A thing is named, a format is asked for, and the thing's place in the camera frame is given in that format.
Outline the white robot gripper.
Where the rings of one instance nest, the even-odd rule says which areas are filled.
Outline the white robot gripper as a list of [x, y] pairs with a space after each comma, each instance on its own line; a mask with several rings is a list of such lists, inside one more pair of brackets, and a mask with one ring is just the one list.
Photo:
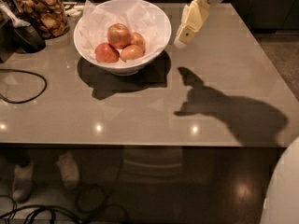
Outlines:
[[180, 26], [176, 32], [174, 45], [185, 48], [203, 27], [209, 16], [210, 5], [217, 5], [223, 0], [193, 0], [183, 8]]

